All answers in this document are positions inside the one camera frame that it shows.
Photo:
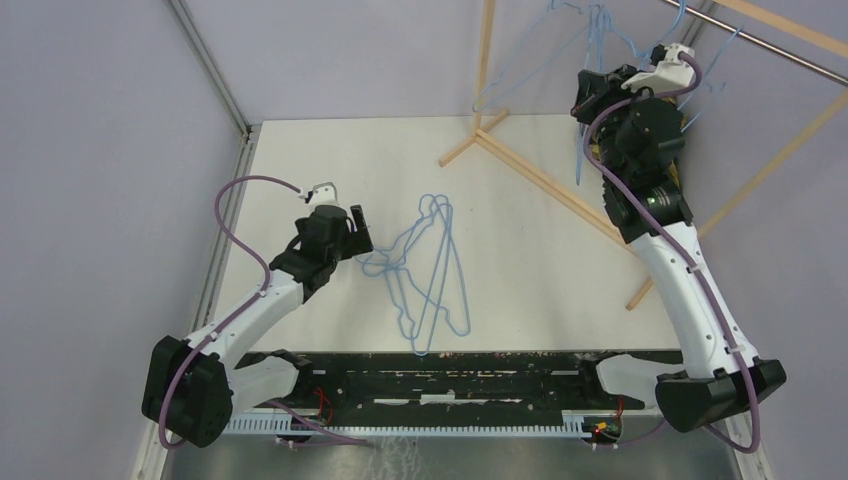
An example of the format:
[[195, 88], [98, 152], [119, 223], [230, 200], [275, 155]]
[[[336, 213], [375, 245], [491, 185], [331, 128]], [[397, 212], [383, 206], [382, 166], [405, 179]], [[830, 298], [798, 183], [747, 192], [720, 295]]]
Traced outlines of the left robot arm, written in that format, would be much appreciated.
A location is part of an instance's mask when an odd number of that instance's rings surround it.
[[373, 242], [359, 205], [319, 205], [295, 226], [296, 236], [242, 305], [184, 339], [165, 336], [154, 346], [141, 413], [161, 435], [206, 447], [237, 414], [270, 400], [300, 407], [312, 399], [315, 382], [299, 358], [253, 347], [324, 287], [340, 262], [371, 252]]

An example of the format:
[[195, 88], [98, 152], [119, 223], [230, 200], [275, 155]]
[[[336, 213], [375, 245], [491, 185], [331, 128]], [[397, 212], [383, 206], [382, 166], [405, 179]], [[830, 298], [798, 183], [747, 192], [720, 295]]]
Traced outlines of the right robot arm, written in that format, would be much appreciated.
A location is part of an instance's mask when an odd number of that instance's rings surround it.
[[683, 115], [659, 89], [632, 87], [637, 71], [582, 70], [572, 116], [603, 176], [605, 211], [646, 266], [682, 351], [678, 365], [618, 355], [577, 382], [580, 400], [602, 408], [617, 395], [659, 408], [679, 432], [750, 413], [786, 382], [722, 299], [706, 265], [676, 174]]

